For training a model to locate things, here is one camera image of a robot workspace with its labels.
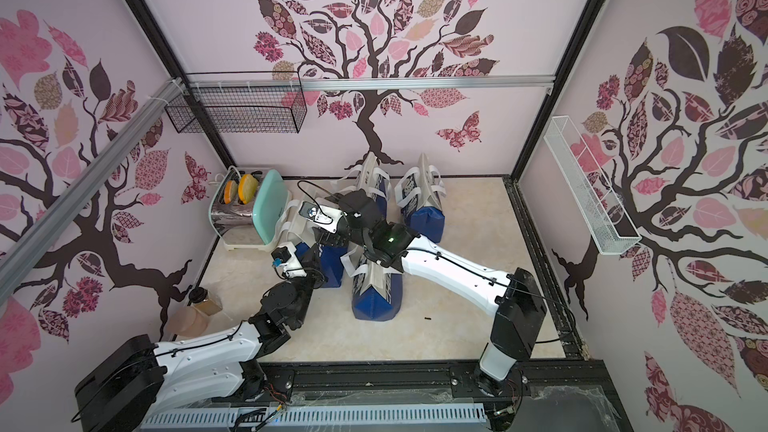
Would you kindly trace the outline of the blue takeout bag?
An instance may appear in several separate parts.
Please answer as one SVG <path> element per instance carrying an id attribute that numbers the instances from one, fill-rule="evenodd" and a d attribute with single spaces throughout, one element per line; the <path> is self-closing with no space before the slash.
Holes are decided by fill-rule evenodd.
<path id="1" fill-rule="evenodd" d="M 402 305 L 402 274 L 369 261 L 357 245 L 351 245 L 340 260 L 353 282 L 351 304 L 354 317 L 373 322 L 394 319 Z"/>
<path id="2" fill-rule="evenodd" d="M 349 243 L 338 235 L 341 212 L 329 203 L 291 200 L 281 216 L 277 247 L 271 252 L 273 270 L 280 279 L 308 277 L 314 288 L 339 288 L 342 257 Z"/>

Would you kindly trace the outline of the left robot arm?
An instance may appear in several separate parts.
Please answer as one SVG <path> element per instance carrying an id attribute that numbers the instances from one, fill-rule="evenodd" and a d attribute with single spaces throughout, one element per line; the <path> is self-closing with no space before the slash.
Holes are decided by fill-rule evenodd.
<path id="1" fill-rule="evenodd" d="M 263 294 L 256 314 L 231 329 L 177 342 L 146 334 L 126 340 L 76 386 L 73 422 L 85 431 L 133 431 L 170 409 L 256 392 L 259 359 L 303 325 L 313 292 L 326 280 L 318 246 L 298 263 Z"/>

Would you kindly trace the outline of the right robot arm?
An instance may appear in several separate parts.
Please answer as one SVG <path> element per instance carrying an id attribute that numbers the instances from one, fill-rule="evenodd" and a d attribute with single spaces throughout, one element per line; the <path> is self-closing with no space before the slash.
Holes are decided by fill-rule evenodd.
<path id="1" fill-rule="evenodd" d="M 493 318 L 474 380 L 484 394 L 500 395 L 510 371 L 530 359 L 547 315 L 532 273 L 493 270 L 458 256 L 402 223 L 387 221 L 361 190 L 328 200 L 339 210 L 331 230 L 358 246 L 368 266 L 429 280 Z"/>

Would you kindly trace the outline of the yellow bread slice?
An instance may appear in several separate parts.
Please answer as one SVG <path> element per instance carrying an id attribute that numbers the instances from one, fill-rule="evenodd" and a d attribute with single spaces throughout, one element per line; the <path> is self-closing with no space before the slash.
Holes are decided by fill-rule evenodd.
<path id="1" fill-rule="evenodd" d="M 252 174 L 243 175 L 238 183 L 238 199 L 243 205 L 254 201 L 260 187 L 259 180 Z"/>

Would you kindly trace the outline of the orange bread slice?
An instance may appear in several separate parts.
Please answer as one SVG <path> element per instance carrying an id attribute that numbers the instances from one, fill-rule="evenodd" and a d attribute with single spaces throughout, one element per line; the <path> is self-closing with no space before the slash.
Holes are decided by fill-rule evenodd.
<path id="1" fill-rule="evenodd" d="M 235 180 L 228 180 L 225 184 L 222 201 L 224 204 L 231 204 L 238 198 L 238 182 Z"/>

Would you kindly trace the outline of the back aluminium rail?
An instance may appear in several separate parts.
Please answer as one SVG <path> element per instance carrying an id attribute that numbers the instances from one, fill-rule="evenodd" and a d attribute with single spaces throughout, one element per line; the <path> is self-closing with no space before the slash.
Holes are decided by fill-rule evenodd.
<path id="1" fill-rule="evenodd" d="M 555 77 L 548 75 L 491 75 L 477 77 L 423 77 L 423 78 L 358 78 L 358 79 L 289 79 L 289 80 L 227 80 L 190 81 L 193 90 L 202 88 L 287 87 L 303 91 L 353 90 L 427 90 L 468 88 L 552 88 Z"/>

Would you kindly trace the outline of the aluminium rail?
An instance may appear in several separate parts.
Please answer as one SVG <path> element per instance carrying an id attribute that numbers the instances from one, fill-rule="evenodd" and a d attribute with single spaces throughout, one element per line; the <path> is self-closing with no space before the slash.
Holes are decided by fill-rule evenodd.
<path id="1" fill-rule="evenodd" d="M 116 138 L 97 154 L 82 174 L 55 199 L 43 217 L 10 248 L 1 261 L 1 300 L 6 301 L 24 277 L 54 245 L 59 235 L 79 215 L 85 204 L 104 185 L 133 146 L 164 112 L 165 103 L 182 92 L 181 80 L 168 80 L 123 127 Z"/>
<path id="2" fill-rule="evenodd" d="M 468 88 L 552 88 L 555 77 L 548 75 L 491 75 L 477 77 L 423 77 L 423 78 L 358 78 L 358 79 L 289 79 L 289 80 L 227 80 L 190 81 L 193 90 L 202 88 L 287 87 L 303 91 L 353 90 L 427 90 Z"/>

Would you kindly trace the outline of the left aluminium rail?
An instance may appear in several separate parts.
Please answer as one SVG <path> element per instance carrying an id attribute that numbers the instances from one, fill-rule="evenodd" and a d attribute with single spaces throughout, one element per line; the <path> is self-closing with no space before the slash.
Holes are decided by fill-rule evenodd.
<path id="1" fill-rule="evenodd" d="M 85 204 L 104 185 L 133 146 L 164 112 L 165 103 L 182 92 L 181 80 L 168 80 L 123 127 L 116 138 L 97 154 L 82 174 L 55 199 L 43 217 L 10 248 L 1 261 L 1 300 L 6 301 L 24 277 L 54 245 L 59 235 L 79 215 Z"/>

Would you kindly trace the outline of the black base frame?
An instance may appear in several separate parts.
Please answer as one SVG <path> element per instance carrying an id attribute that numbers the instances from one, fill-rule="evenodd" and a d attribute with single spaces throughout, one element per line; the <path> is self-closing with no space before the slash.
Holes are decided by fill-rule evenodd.
<path id="1" fill-rule="evenodd" d="M 471 360 L 265 363 L 265 388 L 249 400 L 209 399 L 186 408 L 458 404 L 483 406 L 485 425 L 353 426 L 336 431 L 630 431 L 600 361 L 534 359 L 510 371 L 501 394 L 478 388 Z"/>

